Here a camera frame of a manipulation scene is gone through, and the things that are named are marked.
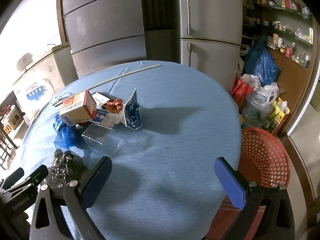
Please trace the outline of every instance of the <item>blue plastic bag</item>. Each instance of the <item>blue plastic bag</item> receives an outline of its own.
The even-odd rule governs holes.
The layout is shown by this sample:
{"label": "blue plastic bag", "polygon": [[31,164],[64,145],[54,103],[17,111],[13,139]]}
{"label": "blue plastic bag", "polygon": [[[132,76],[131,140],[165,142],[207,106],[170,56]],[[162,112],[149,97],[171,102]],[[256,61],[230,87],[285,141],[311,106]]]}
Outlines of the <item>blue plastic bag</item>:
{"label": "blue plastic bag", "polygon": [[70,147],[76,146],[79,135],[76,133],[76,126],[68,126],[57,114],[54,118],[53,128],[57,132],[54,140],[54,146],[58,149],[70,150]]}
{"label": "blue plastic bag", "polygon": [[279,68],[265,44],[267,35],[263,35],[248,51],[245,57],[244,70],[247,74],[258,76],[261,86],[270,85],[278,76]]}

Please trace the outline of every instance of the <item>round table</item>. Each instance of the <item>round table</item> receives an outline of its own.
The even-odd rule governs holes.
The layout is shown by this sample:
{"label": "round table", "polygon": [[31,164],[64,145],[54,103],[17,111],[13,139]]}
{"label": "round table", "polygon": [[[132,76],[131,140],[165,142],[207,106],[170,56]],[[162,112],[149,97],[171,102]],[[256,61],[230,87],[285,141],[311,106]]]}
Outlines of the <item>round table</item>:
{"label": "round table", "polygon": [[[238,165],[241,134],[235,103],[215,80],[185,65],[122,64],[85,76],[56,97],[156,64],[161,66],[91,91],[126,101],[137,88],[143,121],[139,130],[114,127],[124,142],[109,156],[111,175],[87,209],[108,240],[200,240],[225,196],[214,173],[215,159],[223,156],[233,168]],[[26,175],[41,164],[51,166],[56,137],[52,124],[59,111],[60,106],[48,102],[26,133],[21,158]],[[102,157],[84,142],[71,150],[88,168]],[[66,220],[75,231],[68,215]]]}

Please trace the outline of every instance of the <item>metal handle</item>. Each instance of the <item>metal handle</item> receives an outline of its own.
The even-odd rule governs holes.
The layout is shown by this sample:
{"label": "metal handle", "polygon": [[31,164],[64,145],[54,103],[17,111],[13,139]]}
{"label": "metal handle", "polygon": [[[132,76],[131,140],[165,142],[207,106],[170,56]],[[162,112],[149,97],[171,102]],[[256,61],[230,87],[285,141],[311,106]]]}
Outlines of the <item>metal handle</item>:
{"label": "metal handle", "polygon": [[187,34],[188,34],[188,35],[191,35],[190,0],[187,0],[187,8],[188,8],[188,26],[187,26]]}
{"label": "metal handle", "polygon": [[191,43],[188,42],[187,48],[188,48],[188,66],[191,67],[191,53],[192,53]]}

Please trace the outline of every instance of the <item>blue gripper pad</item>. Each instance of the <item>blue gripper pad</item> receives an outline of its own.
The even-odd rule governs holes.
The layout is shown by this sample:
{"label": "blue gripper pad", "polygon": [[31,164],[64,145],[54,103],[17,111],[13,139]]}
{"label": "blue gripper pad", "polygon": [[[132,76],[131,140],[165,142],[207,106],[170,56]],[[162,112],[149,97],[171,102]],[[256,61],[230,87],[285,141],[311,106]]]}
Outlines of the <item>blue gripper pad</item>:
{"label": "blue gripper pad", "polygon": [[214,162],[214,172],[233,206],[242,210],[246,202],[245,190],[234,176],[235,170],[223,157],[220,157]]}

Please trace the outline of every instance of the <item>silver refrigerator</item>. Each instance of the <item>silver refrigerator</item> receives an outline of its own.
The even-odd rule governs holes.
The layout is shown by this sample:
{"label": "silver refrigerator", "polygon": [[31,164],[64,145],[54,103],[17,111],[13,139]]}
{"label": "silver refrigerator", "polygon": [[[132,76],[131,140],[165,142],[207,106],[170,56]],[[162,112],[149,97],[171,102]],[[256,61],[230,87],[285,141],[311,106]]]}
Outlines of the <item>silver refrigerator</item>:
{"label": "silver refrigerator", "polygon": [[179,0],[181,63],[215,79],[227,92],[235,80],[242,0]]}

